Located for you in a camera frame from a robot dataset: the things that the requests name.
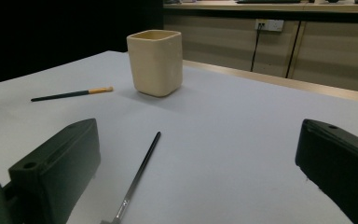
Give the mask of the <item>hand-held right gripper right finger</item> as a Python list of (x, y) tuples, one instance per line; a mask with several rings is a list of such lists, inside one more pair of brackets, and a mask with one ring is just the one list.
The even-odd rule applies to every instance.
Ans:
[(338, 126), (305, 119), (296, 165), (349, 218), (358, 224), (358, 137)]

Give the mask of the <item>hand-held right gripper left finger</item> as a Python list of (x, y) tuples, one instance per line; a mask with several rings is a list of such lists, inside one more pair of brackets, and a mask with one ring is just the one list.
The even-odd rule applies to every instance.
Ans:
[(25, 224), (66, 224), (101, 163), (97, 121), (70, 124), (8, 169)]

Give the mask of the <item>beige square cup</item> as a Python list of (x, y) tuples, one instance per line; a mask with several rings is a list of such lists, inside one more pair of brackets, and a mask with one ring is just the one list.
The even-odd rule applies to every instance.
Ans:
[(165, 97), (183, 82), (182, 34), (147, 30), (127, 37), (134, 88), (144, 94)]

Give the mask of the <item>wooden table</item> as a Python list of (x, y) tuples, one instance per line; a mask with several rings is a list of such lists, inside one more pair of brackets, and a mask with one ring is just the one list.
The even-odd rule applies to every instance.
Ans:
[(283, 77), (274, 77), (269, 75), (258, 74), (249, 71), (243, 71), (234, 68), (228, 68), (224, 66), (218, 66), (207, 63), (199, 63), (184, 60), (183, 65), (187, 67), (193, 67), (201, 70), (207, 70), (210, 72), (215, 72), (219, 74), (224, 74), (228, 76), (247, 78), (254, 81), (260, 81), (264, 83), (269, 83), (273, 85), (278, 85), (282, 87), (287, 87), (291, 89), (297, 89), (302, 91), (309, 91), (314, 93), (320, 93), (323, 95), (334, 96), (338, 98), (343, 98), (347, 100), (353, 100), (358, 102), (358, 91), (346, 90), (336, 87), (325, 86), (321, 84), (309, 83), (305, 81), (293, 80), (290, 78)]

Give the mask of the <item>beige wooden cabinet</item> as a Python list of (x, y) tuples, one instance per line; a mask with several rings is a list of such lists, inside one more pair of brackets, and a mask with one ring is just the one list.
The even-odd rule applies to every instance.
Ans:
[[(164, 26), (182, 33), (189, 61), (358, 91), (358, 4), (233, 0), (167, 4)], [(281, 32), (255, 20), (283, 20)]]

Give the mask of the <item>white table mat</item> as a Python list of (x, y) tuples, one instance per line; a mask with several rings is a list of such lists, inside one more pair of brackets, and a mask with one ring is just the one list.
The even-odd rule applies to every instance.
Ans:
[[(32, 98), (113, 87), (105, 93)], [(123, 224), (351, 224), (295, 163), (304, 119), (358, 136), (358, 102), (184, 67), (165, 98), (138, 92), (107, 51), (0, 83), (0, 182), (63, 127), (97, 120), (102, 163), (68, 224), (112, 219), (157, 132)]]

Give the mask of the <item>black curtain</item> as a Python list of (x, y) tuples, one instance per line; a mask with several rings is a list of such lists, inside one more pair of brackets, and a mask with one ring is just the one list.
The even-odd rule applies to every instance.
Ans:
[(0, 81), (107, 50), (163, 27), (163, 0), (0, 0)]

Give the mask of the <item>white wall socket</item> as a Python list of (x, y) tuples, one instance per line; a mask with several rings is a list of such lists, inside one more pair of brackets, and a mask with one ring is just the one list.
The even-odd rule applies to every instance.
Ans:
[(255, 29), (260, 31), (281, 32), (283, 25), (283, 20), (255, 20)]

